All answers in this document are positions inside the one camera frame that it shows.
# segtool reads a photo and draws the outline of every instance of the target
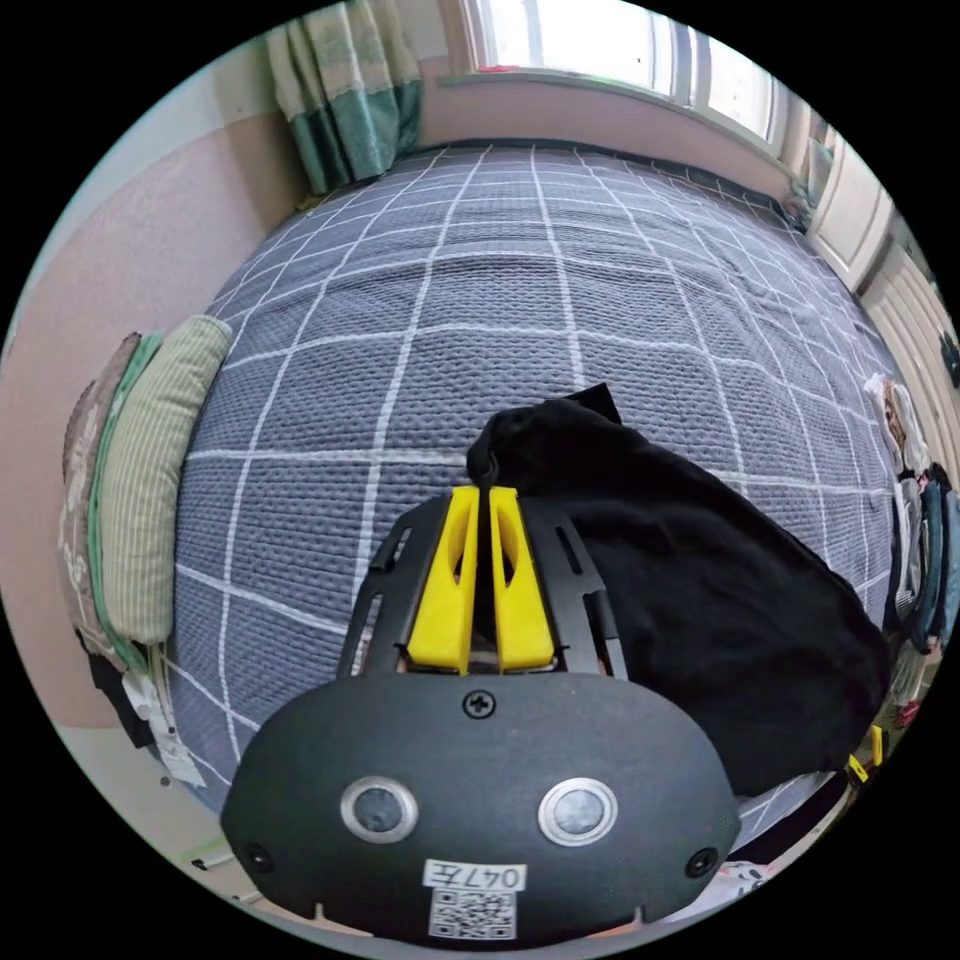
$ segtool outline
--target pink wall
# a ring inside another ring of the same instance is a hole
[[[750,147],[676,110],[635,97],[529,80],[441,86],[446,57],[420,61],[425,81],[423,145],[485,137],[543,138],[702,167],[774,197],[789,177]]]
[[[55,723],[117,725],[71,633],[55,563],[70,411],[126,334],[202,312],[305,195],[279,114],[231,124],[169,154],[103,203],[25,306],[0,377],[0,589]]]

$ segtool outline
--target yellow clip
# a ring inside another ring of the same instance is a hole
[[[553,662],[553,636],[516,490],[490,490],[490,534],[500,672],[548,667]],[[504,558],[512,567],[509,575]]]
[[[879,767],[883,763],[883,729],[876,724],[870,728],[870,740],[873,747],[873,765]]]
[[[851,753],[850,769],[860,778],[863,783],[867,782],[867,771],[863,769],[860,761]]]
[[[477,583],[480,491],[455,487],[407,644],[421,667],[467,672]]]

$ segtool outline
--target bed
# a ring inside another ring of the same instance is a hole
[[[487,418],[606,381],[625,422],[795,534],[878,625],[897,367],[769,197],[586,147],[419,153],[274,231],[210,306],[233,342],[178,504],[159,684],[219,811],[254,732],[333,678],[379,539]],[[743,798],[738,846],[827,779]]]

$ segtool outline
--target green striped pillow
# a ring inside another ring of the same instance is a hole
[[[150,645],[173,631],[180,471],[231,340],[213,317],[191,317],[157,350],[124,402],[100,491],[103,599],[113,629]]]

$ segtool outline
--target curtain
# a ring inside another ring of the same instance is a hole
[[[347,0],[267,35],[283,110],[320,196],[385,173],[416,147],[420,66],[396,0]]]

